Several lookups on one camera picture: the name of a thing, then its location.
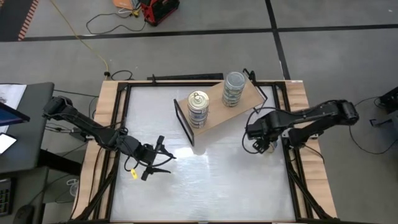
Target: stacked cans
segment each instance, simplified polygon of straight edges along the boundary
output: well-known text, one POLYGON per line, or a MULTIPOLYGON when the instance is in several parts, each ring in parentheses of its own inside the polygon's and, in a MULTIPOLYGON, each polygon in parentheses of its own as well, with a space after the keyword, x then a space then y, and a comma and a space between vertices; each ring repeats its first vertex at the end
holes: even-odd
POLYGON ((194 91, 188 96, 188 118, 192 127, 204 127, 209 112, 209 97, 202 91, 194 91))
POLYGON ((246 79, 242 73, 231 72, 226 76, 223 92, 225 106, 234 107, 238 105, 245 83, 246 79))

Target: computer screen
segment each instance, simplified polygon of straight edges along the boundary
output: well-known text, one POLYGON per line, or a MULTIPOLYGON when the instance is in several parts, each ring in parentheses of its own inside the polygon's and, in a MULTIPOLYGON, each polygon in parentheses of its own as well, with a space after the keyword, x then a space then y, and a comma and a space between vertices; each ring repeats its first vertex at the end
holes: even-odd
POLYGON ((0 103, 0 126, 28 122, 30 118, 11 107, 0 103))

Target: wooden table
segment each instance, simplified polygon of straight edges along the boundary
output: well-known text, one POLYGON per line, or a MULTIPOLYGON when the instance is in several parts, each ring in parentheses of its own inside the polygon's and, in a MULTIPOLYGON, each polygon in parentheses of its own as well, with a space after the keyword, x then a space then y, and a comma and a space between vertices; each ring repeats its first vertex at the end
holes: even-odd
MULTIPOLYGON (((129 81, 131 83, 150 83, 152 81, 129 81)), ((198 80, 195 81, 157 81, 158 83, 167 83, 167 82, 198 82, 198 80)), ((215 82, 218 83, 220 82, 219 80, 206 80, 205 82, 215 82)), ((104 81, 101 87, 101 93, 99 94, 98 98, 98 103, 96 107, 96 114, 95 114, 95 121, 98 122, 99 124, 102 124, 104 126, 109 125, 111 123, 111 118, 113 114, 113 108, 114 108, 114 103, 115 103, 115 98, 116 98, 116 90, 118 87, 117 81, 104 81)), ((304 108, 308 108, 308 100, 307 96, 305 93, 305 88, 304 84, 302 81, 285 81, 286 88, 287 88, 287 94, 289 97, 289 103, 290 103, 290 109, 292 111, 295 110, 301 110, 304 108)), ((124 93, 121 95, 121 102, 118 110, 118 118, 117 121, 120 121, 120 116, 123 111, 123 105, 124 105, 124 93)), ((307 143, 308 146, 316 149, 318 152, 320 152, 319 144, 317 140, 309 140, 307 143)), ((73 214, 73 218, 79 216, 79 214, 84 210, 84 208, 88 205, 88 202, 90 201, 90 192, 92 189, 91 193, 91 198, 95 195, 98 184, 100 182, 100 175, 101 175, 101 169, 103 166, 103 161, 104 161, 104 150, 101 150, 99 152, 99 145, 95 143, 94 141, 91 141, 88 143, 88 147, 86 150, 86 156, 85 160, 83 163, 83 170, 81 172, 80 176, 80 191, 79 191, 79 197, 78 200, 75 201, 75 206, 76 210, 75 213, 73 214), (95 162, 97 155, 99 153, 99 158, 97 161, 97 165, 95 167, 95 162)), ((336 210, 335 206, 333 203, 333 199, 331 196, 330 192, 330 187, 328 183, 328 178, 326 176, 326 171, 325 171, 325 166, 323 165, 322 159, 316 155, 315 153, 309 151, 306 148, 301 149, 300 155, 302 158, 302 164, 303 164, 303 169, 304 169, 304 174, 305 174, 305 179, 307 182, 307 188, 311 192, 311 194, 314 196, 314 198, 317 200, 317 202, 323 207, 323 209, 331 216, 336 217, 336 210)), ((111 168, 111 165, 113 163, 113 156, 111 155, 110 161, 109 161, 109 170, 111 168)), ((106 210, 106 204, 108 201, 108 193, 109 193, 109 188, 105 192, 102 203, 101 203, 101 210, 99 213, 100 218, 105 217, 105 210, 106 210)), ((298 195, 298 203, 300 207, 300 213, 302 214, 302 217, 306 217, 305 213, 305 207, 304 207, 304 202, 303 202, 303 197, 301 194, 301 191, 297 189, 297 195, 298 195)))

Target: black metal frame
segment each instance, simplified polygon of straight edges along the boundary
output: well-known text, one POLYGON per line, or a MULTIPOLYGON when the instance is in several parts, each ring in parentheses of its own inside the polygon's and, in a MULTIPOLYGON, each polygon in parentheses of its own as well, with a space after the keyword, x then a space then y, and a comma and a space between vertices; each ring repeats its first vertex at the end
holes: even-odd
MULTIPOLYGON (((119 104, 121 100, 121 93, 122 91, 126 90, 126 96, 124 98, 124 108, 122 112, 122 121, 126 120, 126 115, 129 107, 129 99, 131 95, 131 88, 135 86, 139 87, 145 87, 145 86, 212 86, 215 84, 218 84, 219 82, 157 82, 157 81, 152 81, 151 83, 126 83, 126 82, 121 82, 118 84, 118 91, 116 93, 116 99, 115 99, 115 104, 114 104, 114 111, 112 115, 112 123, 116 122, 117 119, 117 114, 118 114, 118 109, 119 109, 119 104)), ((256 87, 260 89, 260 86, 271 86, 272 91, 274 94, 274 100, 275 100, 275 107, 280 108, 280 103, 279 103, 279 96, 277 93, 277 90, 280 90, 282 92, 282 97, 285 105, 285 110, 290 110, 290 105, 289 105, 289 99, 287 96, 287 90, 286 90, 286 85, 285 82, 256 82, 256 87)), ((289 169, 291 169, 291 164, 290 164, 290 154, 289 154, 289 147, 287 147, 286 142, 283 142, 283 151, 284 151, 284 157, 285 157, 285 164, 286 164, 286 169, 289 172, 289 169)), ((105 179, 107 177, 107 171, 108 171, 108 166, 109 166, 109 158, 110 158, 110 152, 105 152, 105 157, 104 157, 104 164, 103 168, 101 171, 101 177, 100 177, 100 183, 99 186, 102 187, 102 185, 105 183, 105 179)), ((116 169, 116 173, 118 171, 118 164, 119 164, 119 153, 116 153, 116 156, 114 158, 114 165, 113 169, 116 169)), ((300 158, 300 153, 297 151, 296 155, 296 161, 297 161, 297 169, 299 173, 299 177, 303 184, 305 185, 305 177, 304 177, 304 171, 302 167, 302 161, 300 158)), ((301 220, 302 216, 300 214, 300 207, 299 207, 299 199, 297 197, 297 191, 295 188, 295 182, 294 180, 289 176, 288 174, 288 180, 289 180, 289 187, 290 187, 290 193, 292 196, 292 204, 293 204, 293 209, 294 209, 294 215, 296 220, 301 220)), ((105 219, 99 219, 99 212, 100 212, 100 206, 101 206, 101 201, 97 203, 95 209, 94 209, 94 216, 92 220, 87 220, 84 223, 95 223, 95 222, 102 222, 103 220, 110 220, 111 217, 111 209, 112 209, 112 204, 113 204, 113 197, 114 197, 114 188, 116 186, 116 177, 113 178, 112 182, 110 183, 110 189, 109 189, 109 196, 108 196, 108 202, 106 206, 106 213, 105 213, 105 219)), ((304 198, 304 202, 306 204, 306 212, 307 212, 307 217, 311 218, 308 216, 308 214, 312 214, 312 209, 307 202, 307 200, 304 198)))

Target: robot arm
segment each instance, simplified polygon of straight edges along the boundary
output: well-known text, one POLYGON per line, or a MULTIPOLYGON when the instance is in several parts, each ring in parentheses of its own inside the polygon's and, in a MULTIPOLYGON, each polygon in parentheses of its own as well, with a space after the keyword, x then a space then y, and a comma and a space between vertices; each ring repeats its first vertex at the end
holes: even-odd
POLYGON ((63 96, 53 97, 44 107, 43 117, 47 119, 55 119, 57 121, 65 120, 82 131, 93 136, 99 146, 110 151, 120 151, 121 153, 135 158, 135 160, 147 169, 143 173, 141 179, 146 180, 149 174, 154 172, 169 172, 154 168, 159 165, 153 165, 157 154, 163 154, 169 158, 163 162, 166 163, 171 159, 175 159, 173 154, 167 152, 163 143, 164 137, 159 136, 156 147, 150 144, 141 144, 136 138, 127 135, 126 129, 114 129, 113 125, 102 126, 93 121, 89 117, 80 113, 73 107, 72 101, 63 96))
POLYGON ((256 139, 253 148, 260 153, 265 152, 269 144, 278 139, 285 130, 289 136, 290 145, 302 146, 310 136, 323 134, 324 130, 334 125, 354 125, 359 115, 352 103, 346 100, 326 101, 313 108, 288 112, 272 111, 259 118, 246 128, 249 139, 256 139), (291 128, 294 124, 313 121, 304 128, 291 128))

